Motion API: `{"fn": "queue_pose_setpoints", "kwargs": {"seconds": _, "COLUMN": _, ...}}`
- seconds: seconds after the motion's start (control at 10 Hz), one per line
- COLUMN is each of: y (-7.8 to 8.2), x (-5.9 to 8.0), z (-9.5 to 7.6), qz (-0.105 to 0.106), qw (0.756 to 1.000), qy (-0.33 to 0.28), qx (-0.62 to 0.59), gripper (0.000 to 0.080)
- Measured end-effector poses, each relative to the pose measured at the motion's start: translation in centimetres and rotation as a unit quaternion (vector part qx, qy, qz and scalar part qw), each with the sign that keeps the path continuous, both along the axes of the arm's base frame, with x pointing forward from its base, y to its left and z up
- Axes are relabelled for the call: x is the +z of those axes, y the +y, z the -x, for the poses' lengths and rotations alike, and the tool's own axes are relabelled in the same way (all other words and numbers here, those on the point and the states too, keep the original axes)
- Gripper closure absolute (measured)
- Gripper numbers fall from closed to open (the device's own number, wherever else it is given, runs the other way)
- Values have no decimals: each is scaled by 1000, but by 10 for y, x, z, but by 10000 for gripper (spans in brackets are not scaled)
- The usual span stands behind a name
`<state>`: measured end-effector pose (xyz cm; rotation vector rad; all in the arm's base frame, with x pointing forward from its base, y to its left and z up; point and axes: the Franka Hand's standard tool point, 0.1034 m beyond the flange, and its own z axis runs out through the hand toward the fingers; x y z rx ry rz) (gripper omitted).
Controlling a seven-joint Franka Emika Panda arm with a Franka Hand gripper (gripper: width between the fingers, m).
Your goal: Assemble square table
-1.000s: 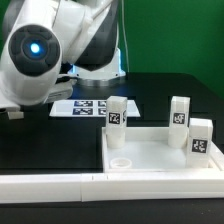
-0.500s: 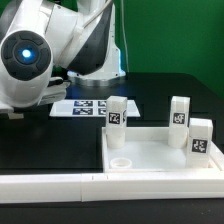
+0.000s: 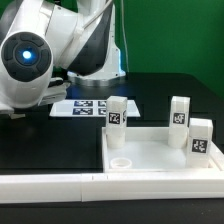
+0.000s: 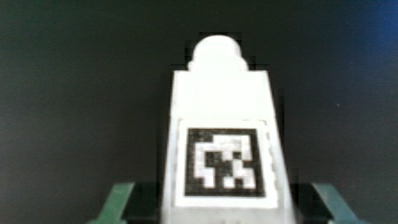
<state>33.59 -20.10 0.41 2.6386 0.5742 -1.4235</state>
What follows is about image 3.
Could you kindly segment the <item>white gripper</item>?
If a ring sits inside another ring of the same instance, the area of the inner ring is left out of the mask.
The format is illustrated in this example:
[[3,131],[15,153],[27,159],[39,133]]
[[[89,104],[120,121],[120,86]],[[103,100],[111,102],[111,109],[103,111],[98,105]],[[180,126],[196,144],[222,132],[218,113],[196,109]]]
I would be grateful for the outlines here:
[[71,82],[68,80],[64,81],[62,78],[59,78],[59,77],[52,78],[48,88],[46,89],[41,100],[38,103],[34,105],[26,104],[23,108],[19,108],[19,107],[12,107],[6,103],[3,103],[0,100],[0,115],[27,113],[32,111],[33,109],[36,109],[37,107],[46,106],[56,102],[60,102],[66,98],[67,89],[70,86],[71,86]]

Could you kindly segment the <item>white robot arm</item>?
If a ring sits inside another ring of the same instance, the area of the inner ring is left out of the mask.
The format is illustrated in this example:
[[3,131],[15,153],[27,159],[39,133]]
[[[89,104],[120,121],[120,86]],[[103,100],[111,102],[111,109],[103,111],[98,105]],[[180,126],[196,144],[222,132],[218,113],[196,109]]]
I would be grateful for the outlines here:
[[113,0],[13,0],[0,18],[0,114],[66,98],[72,82],[107,86],[121,79]]

